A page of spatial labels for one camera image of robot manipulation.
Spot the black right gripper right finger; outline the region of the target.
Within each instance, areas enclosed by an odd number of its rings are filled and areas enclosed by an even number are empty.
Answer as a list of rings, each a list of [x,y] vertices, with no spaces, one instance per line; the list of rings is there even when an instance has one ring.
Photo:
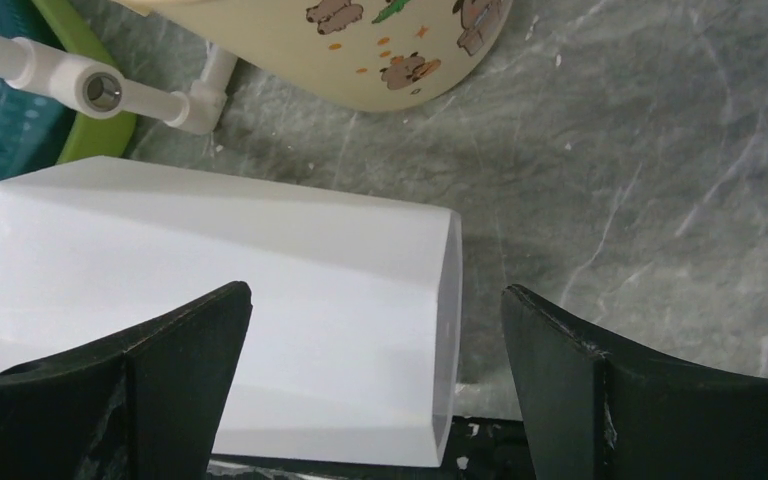
[[[768,378],[685,361],[507,287],[501,323],[540,479],[768,479]]]

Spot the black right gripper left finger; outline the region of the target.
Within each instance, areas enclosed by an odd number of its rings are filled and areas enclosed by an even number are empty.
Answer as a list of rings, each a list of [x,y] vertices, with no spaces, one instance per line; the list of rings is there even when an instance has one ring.
[[[0,373],[0,479],[203,478],[251,313],[234,281]]]

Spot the white octagonal plastic container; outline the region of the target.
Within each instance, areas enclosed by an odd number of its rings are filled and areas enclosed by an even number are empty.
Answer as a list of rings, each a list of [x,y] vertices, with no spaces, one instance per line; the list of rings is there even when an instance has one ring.
[[[232,281],[253,313],[216,453],[440,465],[457,212],[104,156],[0,181],[0,371]]]

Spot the blue and cream bucket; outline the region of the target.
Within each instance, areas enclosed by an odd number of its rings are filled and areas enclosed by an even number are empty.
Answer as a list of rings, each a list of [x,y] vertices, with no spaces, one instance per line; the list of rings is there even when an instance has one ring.
[[[490,52],[503,0],[126,1],[332,103],[408,109],[464,80]]]

